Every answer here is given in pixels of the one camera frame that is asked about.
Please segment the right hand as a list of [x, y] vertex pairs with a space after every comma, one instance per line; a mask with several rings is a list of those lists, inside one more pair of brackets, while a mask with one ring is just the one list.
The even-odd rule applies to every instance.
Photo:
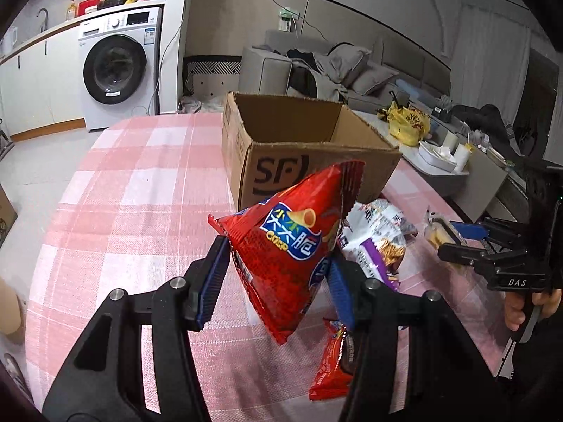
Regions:
[[[532, 304], [541, 308], [540, 318], [546, 319], [554, 315], [561, 303], [562, 290], [546, 290], [542, 293], [531, 293]], [[504, 313], [506, 326], [516, 332], [524, 324], [527, 315], [525, 314], [525, 295], [521, 293], [506, 293], [504, 301]]]

